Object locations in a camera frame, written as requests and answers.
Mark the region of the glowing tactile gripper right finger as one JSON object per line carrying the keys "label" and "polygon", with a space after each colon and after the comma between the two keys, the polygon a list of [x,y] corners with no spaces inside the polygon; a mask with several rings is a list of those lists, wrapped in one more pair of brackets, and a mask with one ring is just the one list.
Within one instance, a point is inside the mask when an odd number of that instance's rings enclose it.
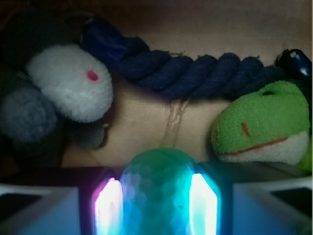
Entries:
{"label": "glowing tactile gripper right finger", "polygon": [[194,235],[310,235],[313,177],[284,163],[197,164],[190,190]]}

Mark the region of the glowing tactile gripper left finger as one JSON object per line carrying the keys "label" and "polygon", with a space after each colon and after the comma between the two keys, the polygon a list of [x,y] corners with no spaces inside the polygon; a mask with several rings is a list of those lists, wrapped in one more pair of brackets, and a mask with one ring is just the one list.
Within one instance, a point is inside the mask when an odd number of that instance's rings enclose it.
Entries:
{"label": "glowing tactile gripper left finger", "polygon": [[0,181],[3,235],[116,235],[122,192],[109,167],[25,170]]}

